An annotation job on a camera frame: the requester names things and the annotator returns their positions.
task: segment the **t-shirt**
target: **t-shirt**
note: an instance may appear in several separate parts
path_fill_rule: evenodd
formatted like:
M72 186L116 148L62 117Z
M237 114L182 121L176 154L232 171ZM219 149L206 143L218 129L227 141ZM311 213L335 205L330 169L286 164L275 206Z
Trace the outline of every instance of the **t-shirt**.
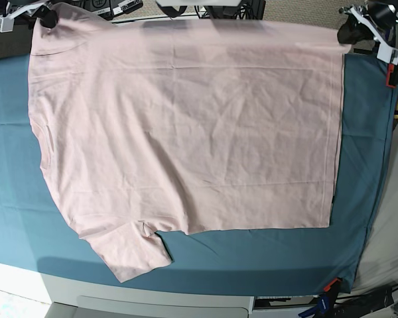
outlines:
M29 117L67 224L121 282L155 232L327 227L340 145L336 31L263 21L37 22Z

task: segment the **t-shirt sleeve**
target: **t-shirt sleeve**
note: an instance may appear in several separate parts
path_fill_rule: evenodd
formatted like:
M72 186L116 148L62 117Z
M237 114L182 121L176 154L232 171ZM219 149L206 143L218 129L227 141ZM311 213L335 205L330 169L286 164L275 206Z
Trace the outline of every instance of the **t-shirt sleeve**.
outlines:
M122 283L171 263L161 238L148 235L145 227L142 222L123 223L80 238L89 242Z

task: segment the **blue cloth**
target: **blue cloth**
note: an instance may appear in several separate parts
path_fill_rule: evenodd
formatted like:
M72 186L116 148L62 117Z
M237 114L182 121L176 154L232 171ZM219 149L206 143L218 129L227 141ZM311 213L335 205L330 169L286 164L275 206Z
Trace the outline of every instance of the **blue cloth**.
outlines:
M349 291L387 173L397 90L386 65L346 56L339 176L327 229L159 233L174 262L120 284L56 209L27 115L28 56L0 60L0 263L85 282L178 293Z

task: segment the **pink t-shirt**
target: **pink t-shirt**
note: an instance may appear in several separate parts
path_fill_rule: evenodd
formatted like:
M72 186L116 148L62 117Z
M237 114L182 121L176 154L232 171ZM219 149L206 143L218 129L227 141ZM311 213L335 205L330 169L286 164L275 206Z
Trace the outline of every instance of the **pink t-shirt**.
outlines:
M262 21L36 24L29 117L67 224L121 282L171 263L156 231L327 227L336 31Z

